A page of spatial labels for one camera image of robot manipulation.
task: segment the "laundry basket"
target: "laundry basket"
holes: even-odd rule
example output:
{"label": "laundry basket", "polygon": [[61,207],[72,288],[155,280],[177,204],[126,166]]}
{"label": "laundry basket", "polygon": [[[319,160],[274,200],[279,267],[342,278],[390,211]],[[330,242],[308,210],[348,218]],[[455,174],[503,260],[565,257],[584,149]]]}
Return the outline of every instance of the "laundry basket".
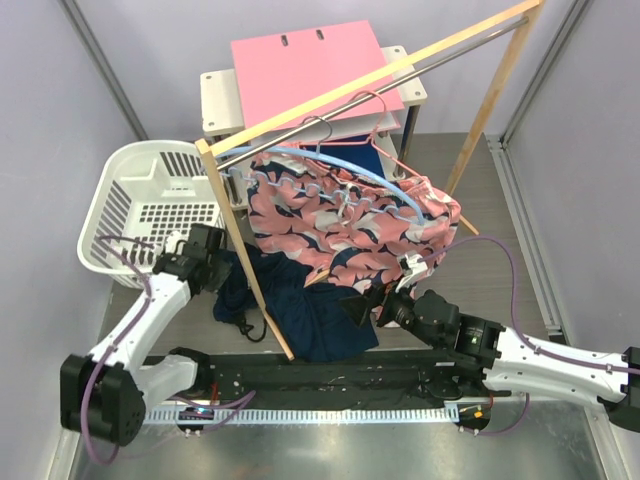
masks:
{"label": "laundry basket", "polygon": [[151,251],[131,242],[109,242],[148,273],[166,237],[175,232],[186,236],[192,223],[224,228],[196,147],[171,140],[132,143],[107,160],[78,240],[78,257],[91,271],[142,288],[99,238],[115,235],[157,245]]}

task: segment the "hanger hook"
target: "hanger hook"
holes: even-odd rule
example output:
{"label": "hanger hook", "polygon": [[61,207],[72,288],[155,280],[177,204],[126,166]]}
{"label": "hanger hook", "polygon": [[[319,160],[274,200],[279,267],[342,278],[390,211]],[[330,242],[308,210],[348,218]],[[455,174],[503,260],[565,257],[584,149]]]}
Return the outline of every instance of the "hanger hook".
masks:
{"label": "hanger hook", "polygon": [[329,127],[329,135],[327,135],[326,137],[324,137],[323,139],[318,141],[318,145],[316,146],[316,153],[320,153],[320,145],[324,142],[326,142],[327,140],[329,140],[332,136],[333,136],[333,125],[331,125],[327,120],[325,120],[324,118],[318,116],[318,115],[309,115],[308,117],[305,117],[302,122],[300,122],[300,125],[303,125],[307,120],[309,120],[310,118],[315,118],[317,120],[320,120],[322,123],[324,123],[327,127]]}

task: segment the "white wall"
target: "white wall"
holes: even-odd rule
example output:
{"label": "white wall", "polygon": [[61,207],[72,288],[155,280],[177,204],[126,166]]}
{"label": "white wall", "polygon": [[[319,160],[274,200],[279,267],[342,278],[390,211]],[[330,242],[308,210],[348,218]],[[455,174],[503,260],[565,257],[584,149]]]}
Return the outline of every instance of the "white wall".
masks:
{"label": "white wall", "polygon": [[52,0],[0,1],[0,465],[46,478],[59,368],[96,340],[110,282],[75,244],[102,165],[133,141]]}
{"label": "white wall", "polygon": [[[593,2],[511,144],[571,341],[640,346],[640,2]],[[633,478],[640,434],[617,432]]]}
{"label": "white wall", "polygon": [[[232,40],[368,19],[413,52],[517,0],[78,0],[152,138],[202,135],[200,74],[232,68]],[[571,0],[548,0],[490,121],[502,133]],[[509,37],[423,76],[418,132],[468,131]]]}

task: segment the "pink folder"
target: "pink folder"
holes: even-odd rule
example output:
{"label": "pink folder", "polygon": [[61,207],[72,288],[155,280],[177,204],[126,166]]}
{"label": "pink folder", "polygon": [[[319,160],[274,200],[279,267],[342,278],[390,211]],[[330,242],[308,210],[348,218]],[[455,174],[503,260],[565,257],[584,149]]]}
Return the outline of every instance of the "pink folder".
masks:
{"label": "pink folder", "polygon": [[[231,42],[231,50],[246,127],[386,65],[366,20],[237,40]],[[387,77],[367,88],[373,90],[391,80]],[[305,116],[325,113],[352,96],[347,95]],[[396,89],[385,93],[383,98],[388,111],[404,108]],[[381,102],[372,99],[336,119],[382,110]],[[301,120],[279,129],[296,126]]]}

